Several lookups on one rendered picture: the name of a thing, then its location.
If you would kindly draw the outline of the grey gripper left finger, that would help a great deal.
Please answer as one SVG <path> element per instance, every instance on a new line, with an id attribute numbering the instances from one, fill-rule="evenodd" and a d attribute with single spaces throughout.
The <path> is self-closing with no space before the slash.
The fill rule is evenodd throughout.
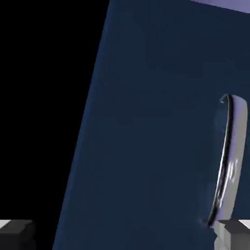
<path id="1" fill-rule="evenodd" d="M 0 250 L 36 250 L 32 220 L 6 220 L 0 227 Z"/>

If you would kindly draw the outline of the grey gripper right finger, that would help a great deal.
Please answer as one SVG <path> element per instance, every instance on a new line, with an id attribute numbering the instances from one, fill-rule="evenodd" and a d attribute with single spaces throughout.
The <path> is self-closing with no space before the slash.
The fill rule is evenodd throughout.
<path id="1" fill-rule="evenodd" d="M 214 250 L 250 250 L 248 220 L 220 220 L 214 223 Z"/>

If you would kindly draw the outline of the dark blue drawer front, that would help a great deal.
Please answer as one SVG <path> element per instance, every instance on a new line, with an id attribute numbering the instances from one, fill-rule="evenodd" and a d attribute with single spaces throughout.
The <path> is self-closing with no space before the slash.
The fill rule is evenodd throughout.
<path id="1" fill-rule="evenodd" d="M 110 0 L 53 250 L 213 250 L 226 93 L 250 113 L 250 14 Z"/>

